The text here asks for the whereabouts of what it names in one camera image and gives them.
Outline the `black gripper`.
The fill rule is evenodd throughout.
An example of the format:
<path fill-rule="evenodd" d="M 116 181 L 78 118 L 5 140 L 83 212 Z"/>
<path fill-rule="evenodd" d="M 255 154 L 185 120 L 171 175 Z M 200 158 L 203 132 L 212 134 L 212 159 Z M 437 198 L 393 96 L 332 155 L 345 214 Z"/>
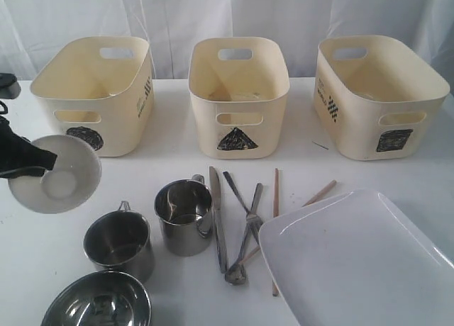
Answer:
<path fill-rule="evenodd" d="M 1 102 L 1 178 L 16 179 L 22 176 L 42 177 L 45 170 L 53 170 L 57 155 L 40 149 L 18 137 L 4 117 L 8 113 Z"/>

